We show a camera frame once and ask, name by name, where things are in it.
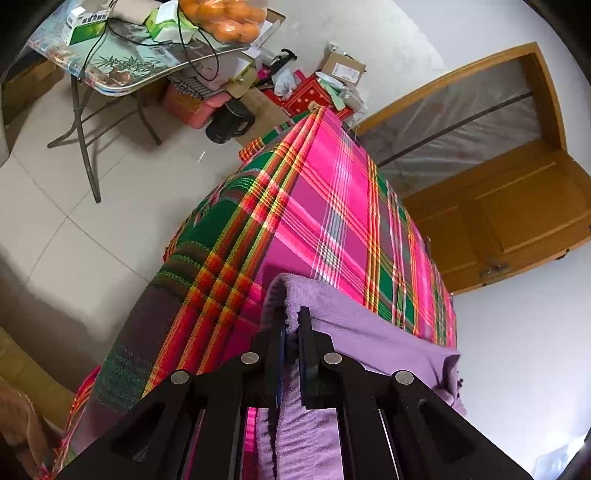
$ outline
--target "door panel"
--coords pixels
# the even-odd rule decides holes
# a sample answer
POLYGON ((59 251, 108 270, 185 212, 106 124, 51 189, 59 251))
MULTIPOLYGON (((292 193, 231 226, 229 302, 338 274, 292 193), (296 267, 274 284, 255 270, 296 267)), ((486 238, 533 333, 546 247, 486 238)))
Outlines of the door panel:
POLYGON ((403 202, 454 292, 533 268, 591 235, 591 178, 543 140, 403 202))

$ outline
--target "plaid blanket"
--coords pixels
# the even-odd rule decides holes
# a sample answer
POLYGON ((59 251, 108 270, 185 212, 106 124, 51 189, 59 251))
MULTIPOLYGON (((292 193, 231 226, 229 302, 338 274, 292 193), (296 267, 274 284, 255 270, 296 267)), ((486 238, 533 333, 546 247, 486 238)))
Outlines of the plaid blanket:
POLYGON ((246 351, 282 272, 327 282, 385 321, 456 346, 450 296, 395 192, 322 108, 193 211, 83 386, 56 471, 171 371, 202 373, 246 351))

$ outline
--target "bag of oranges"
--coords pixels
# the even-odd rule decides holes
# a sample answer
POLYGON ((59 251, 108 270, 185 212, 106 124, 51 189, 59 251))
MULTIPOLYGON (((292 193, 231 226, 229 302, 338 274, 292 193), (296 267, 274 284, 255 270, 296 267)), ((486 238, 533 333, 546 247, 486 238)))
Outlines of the bag of oranges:
POLYGON ((267 0, 179 0, 185 16, 221 43, 251 43, 267 17, 267 0))

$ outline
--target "white floor tile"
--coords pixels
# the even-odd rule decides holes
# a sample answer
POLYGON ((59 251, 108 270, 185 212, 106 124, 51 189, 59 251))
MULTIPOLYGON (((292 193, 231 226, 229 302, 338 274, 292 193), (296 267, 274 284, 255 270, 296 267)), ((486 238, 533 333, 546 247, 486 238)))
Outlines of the white floor tile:
POLYGON ((66 220, 21 293, 7 332, 75 389, 100 364, 147 282, 66 220))
POLYGON ((0 278, 5 300, 19 292, 64 219, 14 156, 0 167, 0 278))
MULTIPOLYGON (((113 100, 93 93, 86 114, 113 100)), ((84 123, 87 139, 109 126, 135 108, 135 101, 124 98, 84 123)), ((72 124, 72 99, 68 82, 59 82, 39 99, 28 112, 15 141, 13 153, 45 193, 64 211, 70 213, 90 190, 90 184, 74 132, 70 143, 47 148, 47 144, 65 133, 72 124)), ((107 173, 131 148, 155 144, 146 141, 148 131, 133 115, 99 138, 89 148, 91 161, 96 165, 98 177, 107 173)))
POLYGON ((185 218, 241 164, 236 142, 216 145, 203 130, 182 127, 151 154, 129 153, 101 180, 102 203, 88 194, 70 216, 147 279, 161 267, 164 249, 185 218))

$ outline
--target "purple towel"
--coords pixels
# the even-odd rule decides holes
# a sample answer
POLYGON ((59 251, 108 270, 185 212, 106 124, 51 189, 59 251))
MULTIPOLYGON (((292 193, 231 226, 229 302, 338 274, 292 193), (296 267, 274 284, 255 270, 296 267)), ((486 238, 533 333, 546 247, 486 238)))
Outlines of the purple towel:
MULTIPOLYGON (((301 406, 300 373, 297 365, 297 313, 310 308, 314 330, 328 333, 335 350, 361 362, 367 370, 391 375, 409 370, 441 398, 465 414, 459 398, 457 350, 417 338, 386 322, 334 287, 292 274, 280 274, 271 283, 263 307, 262 325, 272 319, 277 306, 287 314, 288 367, 283 399, 275 430, 277 479, 342 479, 339 430, 336 411, 306 410, 301 406)), ((256 440, 259 479, 271 480, 273 455, 268 410, 259 409, 256 440)))

